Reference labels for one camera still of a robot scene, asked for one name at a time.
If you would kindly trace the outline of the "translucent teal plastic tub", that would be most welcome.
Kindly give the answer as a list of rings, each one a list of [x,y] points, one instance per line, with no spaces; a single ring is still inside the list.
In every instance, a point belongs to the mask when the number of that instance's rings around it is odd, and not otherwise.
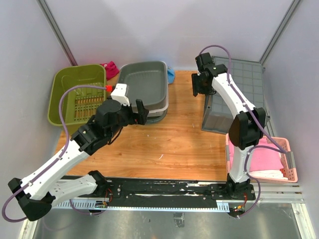
[[[166,114],[167,114],[167,110],[163,111],[163,114],[160,115],[160,116],[157,116],[157,117],[148,117],[146,124],[158,123],[158,122],[160,122],[161,120],[163,120],[163,119],[165,118]]]

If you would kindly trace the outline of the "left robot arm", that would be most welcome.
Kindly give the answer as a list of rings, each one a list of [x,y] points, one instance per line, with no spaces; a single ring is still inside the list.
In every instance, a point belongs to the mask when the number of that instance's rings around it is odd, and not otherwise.
[[[136,100],[137,112],[116,100],[106,100],[86,124],[80,126],[63,148],[31,175],[13,178],[8,186],[12,196],[29,221],[44,217],[52,207],[82,195],[101,197],[108,187],[105,177],[97,170],[85,176],[57,185],[75,165],[93,155],[105,145],[112,144],[123,127],[144,125],[149,111],[142,100]]]

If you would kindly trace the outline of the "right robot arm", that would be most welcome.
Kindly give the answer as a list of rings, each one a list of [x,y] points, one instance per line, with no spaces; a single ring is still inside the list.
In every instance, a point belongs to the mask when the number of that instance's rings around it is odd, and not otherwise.
[[[226,185],[217,193],[236,200],[254,200],[254,187],[247,174],[250,150],[263,137],[266,112],[249,102],[233,81],[229,69],[215,65],[209,53],[201,53],[196,59],[198,72],[191,75],[193,95],[217,92],[233,116],[228,138],[234,146],[233,163],[227,175]]]

